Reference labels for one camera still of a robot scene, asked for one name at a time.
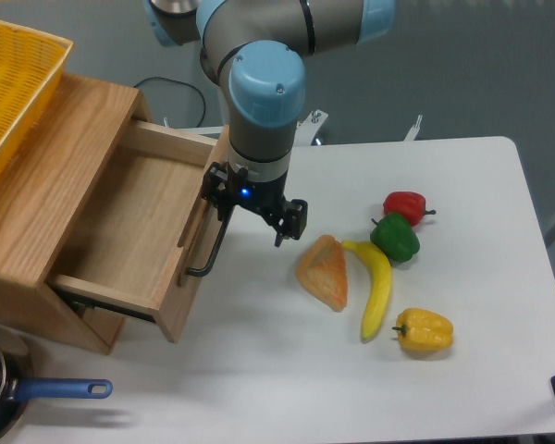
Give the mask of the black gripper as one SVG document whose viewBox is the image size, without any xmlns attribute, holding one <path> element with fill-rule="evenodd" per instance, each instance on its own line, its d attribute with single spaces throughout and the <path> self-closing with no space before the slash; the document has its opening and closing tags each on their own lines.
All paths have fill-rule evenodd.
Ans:
<svg viewBox="0 0 555 444">
<path fill-rule="evenodd" d="M 276 228 L 274 245 L 284 240 L 298 241 L 307 225 L 308 203 L 302 199 L 287 201 L 284 197 L 287 175 L 268 182 L 248 179 L 248 170 L 238 171 L 226 164 L 213 162 L 203 175 L 201 197 L 224 221 L 235 206 L 259 215 L 267 225 Z"/>
</svg>

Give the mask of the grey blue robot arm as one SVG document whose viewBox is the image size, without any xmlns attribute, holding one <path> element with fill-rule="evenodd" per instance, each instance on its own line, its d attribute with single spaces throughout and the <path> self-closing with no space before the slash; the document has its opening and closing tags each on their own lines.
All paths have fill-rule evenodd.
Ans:
<svg viewBox="0 0 555 444">
<path fill-rule="evenodd" d="M 393 1 L 147 1 L 163 46 L 199 42 L 202 69 L 228 109 L 228 159 L 205 172 L 203 198 L 219 220 L 240 206 L 276 232 L 301 237 L 304 200 L 284 196 L 307 56 L 386 34 Z"/>
</svg>

